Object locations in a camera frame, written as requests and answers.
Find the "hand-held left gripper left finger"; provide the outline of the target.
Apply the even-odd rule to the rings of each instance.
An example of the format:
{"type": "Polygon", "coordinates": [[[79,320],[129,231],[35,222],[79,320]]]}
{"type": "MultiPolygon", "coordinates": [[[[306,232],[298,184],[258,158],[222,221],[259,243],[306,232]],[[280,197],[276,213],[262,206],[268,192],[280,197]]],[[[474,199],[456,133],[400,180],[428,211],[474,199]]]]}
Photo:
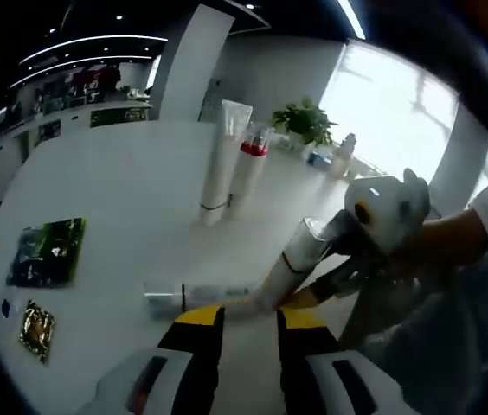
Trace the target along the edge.
{"type": "Polygon", "coordinates": [[[181,314],[154,348],[98,381],[93,414],[208,414],[219,382],[225,308],[181,314]]]}

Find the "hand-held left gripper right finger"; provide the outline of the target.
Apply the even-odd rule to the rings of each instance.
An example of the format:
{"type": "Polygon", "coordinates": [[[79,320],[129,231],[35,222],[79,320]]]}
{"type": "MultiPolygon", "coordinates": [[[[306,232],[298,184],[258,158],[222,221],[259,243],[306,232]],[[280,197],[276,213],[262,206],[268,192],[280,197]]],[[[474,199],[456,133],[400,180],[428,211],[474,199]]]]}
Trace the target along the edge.
{"type": "Polygon", "coordinates": [[[400,385],[355,350],[342,351],[309,310],[277,310],[280,387],[288,414],[403,414],[400,385]]]}

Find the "person's right hand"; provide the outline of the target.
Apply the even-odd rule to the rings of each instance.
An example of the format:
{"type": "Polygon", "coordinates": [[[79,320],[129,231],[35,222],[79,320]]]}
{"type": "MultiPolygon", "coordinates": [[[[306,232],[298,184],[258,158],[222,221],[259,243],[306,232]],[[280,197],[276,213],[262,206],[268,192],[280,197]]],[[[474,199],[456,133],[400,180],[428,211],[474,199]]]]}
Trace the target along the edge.
{"type": "Polygon", "coordinates": [[[440,279],[440,274],[447,268],[440,251],[445,226],[443,220],[426,221],[391,252],[389,264],[396,280],[410,285],[415,278],[440,279]]]}

